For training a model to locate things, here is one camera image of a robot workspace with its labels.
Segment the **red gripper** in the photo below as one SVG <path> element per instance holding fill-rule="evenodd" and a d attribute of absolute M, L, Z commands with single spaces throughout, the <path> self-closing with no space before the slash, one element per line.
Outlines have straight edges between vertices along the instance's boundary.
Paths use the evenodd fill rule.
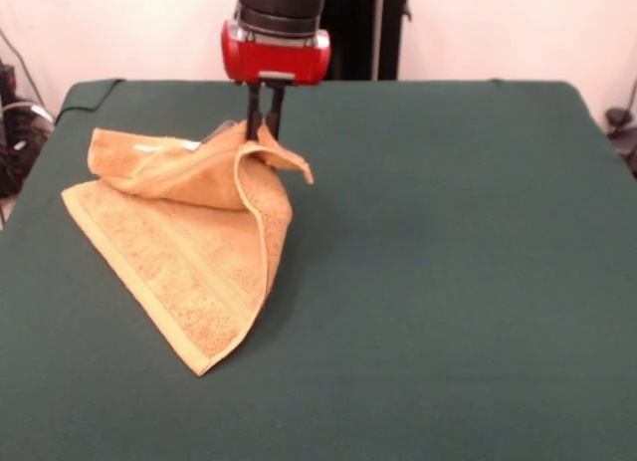
<path fill-rule="evenodd" d="M 293 86 L 315 86 L 324 78 L 331 56 L 331 40 L 318 29 L 308 38 L 287 39 L 250 32 L 237 20 L 226 20 L 221 31 L 223 64 L 227 77 L 247 83 L 248 110 L 246 138 L 258 139 L 262 124 L 260 82 L 274 80 Z M 271 104 L 266 125 L 279 137 L 285 87 L 269 85 Z"/>

